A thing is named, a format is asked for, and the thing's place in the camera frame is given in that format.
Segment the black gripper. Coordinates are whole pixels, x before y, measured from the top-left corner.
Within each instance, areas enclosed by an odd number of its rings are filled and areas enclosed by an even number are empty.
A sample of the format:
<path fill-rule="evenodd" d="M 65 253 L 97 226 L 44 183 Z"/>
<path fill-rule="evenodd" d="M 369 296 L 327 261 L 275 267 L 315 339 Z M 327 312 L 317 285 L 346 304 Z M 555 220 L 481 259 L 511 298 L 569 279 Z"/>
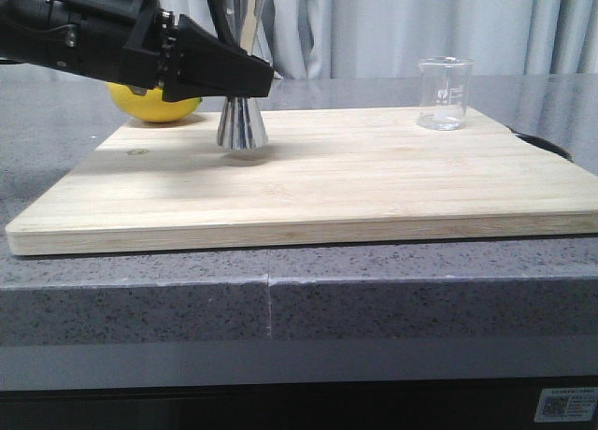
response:
<path fill-rule="evenodd" d="M 165 102 L 269 95 L 274 70 L 160 0 L 1 0 L 1 61 L 128 85 Z"/>

